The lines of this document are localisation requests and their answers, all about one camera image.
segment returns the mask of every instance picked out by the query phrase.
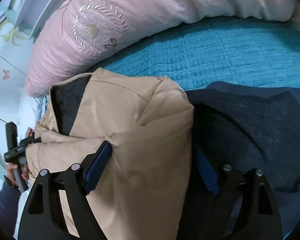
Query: human hand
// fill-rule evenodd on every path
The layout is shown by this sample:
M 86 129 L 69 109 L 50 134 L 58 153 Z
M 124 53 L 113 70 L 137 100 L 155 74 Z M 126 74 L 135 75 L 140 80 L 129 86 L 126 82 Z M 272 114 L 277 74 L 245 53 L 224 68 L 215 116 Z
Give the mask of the human hand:
M 12 184 L 17 185 L 16 178 L 13 175 L 13 170 L 17 169 L 18 165 L 15 163 L 9 163 L 6 166 L 6 171 L 7 171 L 7 177 L 11 181 Z M 24 166 L 24 172 L 22 173 L 23 179 L 29 179 L 29 168 L 28 165 Z

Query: gray handle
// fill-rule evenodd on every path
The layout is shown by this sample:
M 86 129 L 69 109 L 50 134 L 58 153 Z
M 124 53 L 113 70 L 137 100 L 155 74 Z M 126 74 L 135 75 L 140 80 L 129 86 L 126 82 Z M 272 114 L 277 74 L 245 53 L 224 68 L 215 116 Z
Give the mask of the gray handle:
M 29 187 L 28 187 L 26 181 L 22 177 L 21 169 L 17 168 L 15 170 L 13 170 L 13 175 L 14 175 L 16 181 L 17 181 L 17 185 L 20 189 L 20 192 L 21 193 L 25 192 Z

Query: pink pillow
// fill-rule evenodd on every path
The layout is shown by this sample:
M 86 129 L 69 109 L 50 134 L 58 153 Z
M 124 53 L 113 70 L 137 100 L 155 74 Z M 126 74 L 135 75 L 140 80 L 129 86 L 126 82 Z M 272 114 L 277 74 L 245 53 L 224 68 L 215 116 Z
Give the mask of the pink pillow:
M 298 0 L 68 0 L 33 46 L 26 91 L 31 96 L 146 36 L 203 17 L 288 21 L 300 30 Z

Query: black plastic bracket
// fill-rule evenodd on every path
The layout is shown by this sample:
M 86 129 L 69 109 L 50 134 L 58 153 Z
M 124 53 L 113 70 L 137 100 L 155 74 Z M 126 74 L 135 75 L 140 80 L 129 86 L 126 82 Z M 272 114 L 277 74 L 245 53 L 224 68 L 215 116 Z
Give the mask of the black plastic bracket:
M 87 174 L 91 172 L 101 176 L 111 152 L 110 143 L 104 141 L 96 153 L 87 155 L 81 164 L 75 163 L 66 171 L 50 173 L 47 169 L 41 170 L 26 201 L 18 238 L 22 240 L 107 240 L 92 213 L 86 198 L 89 192 L 85 191 L 85 188 L 87 184 L 89 189 L 96 188 L 100 177 L 93 177 L 90 181 L 86 181 L 89 177 Z M 66 192 L 71 215 L 80 238 L 71 235 L 67 229 L 59 190 Z
M 219 174 L 221 192 L 198 240 L 282 240 L 282 225 L 277 203 L 262 171 L 254 169 L 245 173 L 232 170 L 229 165 L 225 165 Z M 233 232 L 223 237 L 237 197 L 237 190 L 243 193 L 239 217 Z

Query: blue padding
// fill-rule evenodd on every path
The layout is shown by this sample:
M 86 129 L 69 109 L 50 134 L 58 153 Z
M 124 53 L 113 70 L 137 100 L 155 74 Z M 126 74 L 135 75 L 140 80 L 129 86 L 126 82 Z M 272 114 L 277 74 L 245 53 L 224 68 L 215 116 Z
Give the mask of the blue padding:
M 110 160 L 111 154 L 112 147 L 111 144 L 107 142 L 86 173 L 84 185 L 84 191 L 86 194 L 89 194 L 92 190 L 96 189 L 101 175 Z
M 291 232 L 290 232 L 291 233 Z M 288 235 L 290 235 L 290 233 L 289 234 L 287 234 L 283 239 L 286 239 L 287 237 L 288 237 Z
M 218 195 L 220 191 L 218 186 L 218 176 L 197 145 L 193 146 L 193 158 L 207 189 L 213 192 L 214 195 Z

